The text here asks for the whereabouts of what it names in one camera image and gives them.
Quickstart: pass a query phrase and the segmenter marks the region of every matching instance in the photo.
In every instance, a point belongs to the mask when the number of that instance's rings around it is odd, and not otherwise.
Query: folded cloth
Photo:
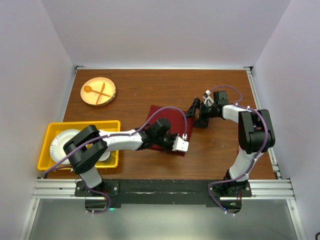
[[[150,111],[148,114],[148,117],[146,119],[149,119],[151,117],[151,115],[157,111],[161,109],[160,106],[155,106],[155,105],[151,105],[150,107]],[[150,120],[149,124],[153,124],[157,119],[159,118],[166,118],[171,122],[171,129],[170,132],[171,133],[175,133],[175,134],[179,134],[179,136],[182,138],[182,135],[184,134],[185,131],[185,120],[181,114],[181,112],[177,111],[176,109],[164,109],[162,111],[160,111],[157,115],[155,115],[153,117],[153,119]],[[191,137],[191,133],[192,133],[192,129],[193,129],[193,125],[194,125],[194,118],[187,118],[187,141],[190,141],[190,137]],[[151,150],[156,150],[159,152],[163,151],[163,148],[161,146],[158,145],[153,145],[151,148],[149,148]],[[178,155],[178,156],[185,156],[184,152],[180,152],[180,151],[167,151],[166,153],[169,154],[174,154],[174,155]]]

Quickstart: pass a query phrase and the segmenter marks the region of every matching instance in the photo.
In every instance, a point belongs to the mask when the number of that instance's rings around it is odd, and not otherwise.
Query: gray wall
[[[60,121],[72,63],[40,0],[0,1],[0,238],[18,239],[50,122]]]
[[[320,232],[319,22],[319,1],[292,0],[253,68],[275,128],[275,155],[292,180],[308,239]]]
[[[75,65],[253,66],[289,0],[42,0]]]

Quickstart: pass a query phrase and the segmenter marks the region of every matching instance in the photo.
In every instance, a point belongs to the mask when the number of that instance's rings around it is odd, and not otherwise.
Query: wood grain surface
[[[96,77],[111,79],[117,87],[115,99],[105,106],[91,106],[82,101],[82,85]],[[186,111],[195,97],[217,85],[231,85],[243,94],[241,105],[255,107],[245,70],[151,70],[91,69],[78,70],[64,122],[120,120],[121,130],[140,127],[150,105],[175,106]],[[234,102],[237,92],[227,89]],[[210,119],[208,128],[193,128],[185,157],[153,150],[123,150],[119,165],[100,169],[103,178],[119,179],[221,179],[237,157],[238,125],[220,118]],[[52,172],[49,178],[77,178],[68,170]],[[259,159],[251,179],[274,179],[268,154]]]

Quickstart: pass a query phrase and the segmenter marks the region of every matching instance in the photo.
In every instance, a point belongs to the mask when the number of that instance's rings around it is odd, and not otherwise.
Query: gray floor
[[[31,240],[296,240],[285,200],[246,200],[235,217],[202,205],[123,205],[92,216],[83,199],[42,199]]]

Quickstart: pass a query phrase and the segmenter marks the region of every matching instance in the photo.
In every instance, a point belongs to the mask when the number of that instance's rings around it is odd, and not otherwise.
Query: white plate
[[[66,156],[64,145],[80,132],[78,129],[68,129],[60,132],[51,142],[50,156],[56,163]],[[110,157],[110,152],[105,151],[99,158],[99,161],[105,161]],[[70,164],[69,159],[65,160],[62,165]]]

